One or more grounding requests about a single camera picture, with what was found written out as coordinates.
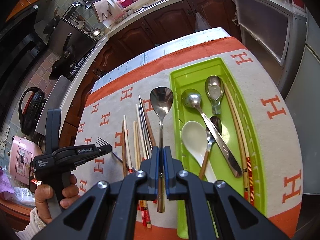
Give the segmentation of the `white sleeve left forearm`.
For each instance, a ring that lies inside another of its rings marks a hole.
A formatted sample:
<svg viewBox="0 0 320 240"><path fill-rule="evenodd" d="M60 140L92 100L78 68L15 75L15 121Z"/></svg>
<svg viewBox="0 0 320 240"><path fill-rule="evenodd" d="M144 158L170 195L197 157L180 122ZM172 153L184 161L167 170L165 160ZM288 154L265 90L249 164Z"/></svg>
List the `white sleeve left forearm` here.
<svg viewBox="0 0 320 240"><path fill-rule="evenodd" d="M30 212L30 222L23 231L16 232L16 236L21 240L32 239L38 232L46 227L46 221L50 220L49 211L44 211L40 209L38 212L37 208L31 210Z"/></svg>

